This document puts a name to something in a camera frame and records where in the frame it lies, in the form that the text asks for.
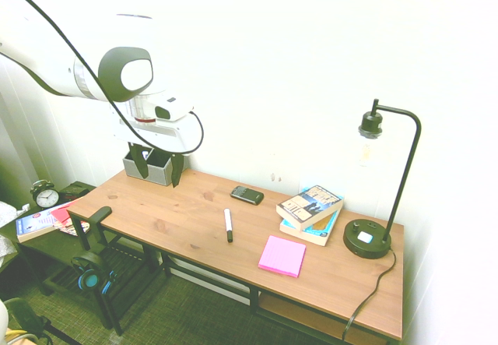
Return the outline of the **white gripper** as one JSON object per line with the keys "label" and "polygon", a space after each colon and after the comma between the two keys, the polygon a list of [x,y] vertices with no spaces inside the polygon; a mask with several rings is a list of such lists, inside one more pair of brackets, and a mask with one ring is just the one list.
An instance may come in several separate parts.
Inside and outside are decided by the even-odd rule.
{"label": "white gripper", "polygon": [[188,112],[182,118],[171,121],[156,117],[153,109],[145,109],[144,115],[149,119],[155,118],[155,121],[140,122],[124,111],[123,115],[135,131],[133,132],[115,110],[112,110],[111,114],[112,132],[118,139],[129,142],[129,153],[142,178],[149,176],[146,158],[143,156],[143,146],[155,146],[172,153],[171,183],[174,188],[178,186],[184,170],[184,155],[180,153],[196,150],[202,140],[202,129],[198,119]]}

